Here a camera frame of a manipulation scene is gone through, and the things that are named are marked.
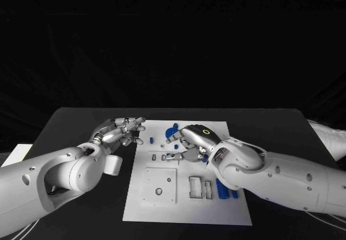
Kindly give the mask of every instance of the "circular hole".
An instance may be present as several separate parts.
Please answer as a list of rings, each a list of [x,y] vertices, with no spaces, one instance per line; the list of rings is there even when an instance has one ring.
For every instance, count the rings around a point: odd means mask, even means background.
[[[280,174],[282,170],[280,170],[280,166],[276,166],[276,173]]]
[[[313,181],[313,176],[312,176],[312,174],[311,174],[311,173],[306,175],[306,180],[308,180],[309,182],[312,182],[312,181]]]
[[[156,195],[162,195],[163,194],[163,190],[161,188],[156,189]]]

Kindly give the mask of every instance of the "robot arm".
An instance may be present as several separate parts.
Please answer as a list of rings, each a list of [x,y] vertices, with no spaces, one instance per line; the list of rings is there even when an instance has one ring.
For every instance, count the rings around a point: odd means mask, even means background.
[[[140,118],[107,120],[90,141],[0,168],[0,238],[25,228],[99,184],[103,173],[119,175],[123,159],[110,155],[120,144],[143,144]]]
[[[213,140],[205,132],[211,130],[201,125],[179,131],[181,138],[195,145],[197,154],[194,157],[189,154],[188,160],[200,162],[198,155],[205,149],[208,168],[230,189],[246,188],[260,198],[292,209],[346,217],[345,171],[296,156],[267,152],[233,137]],[[189,151],[169,160],[184,160]]]

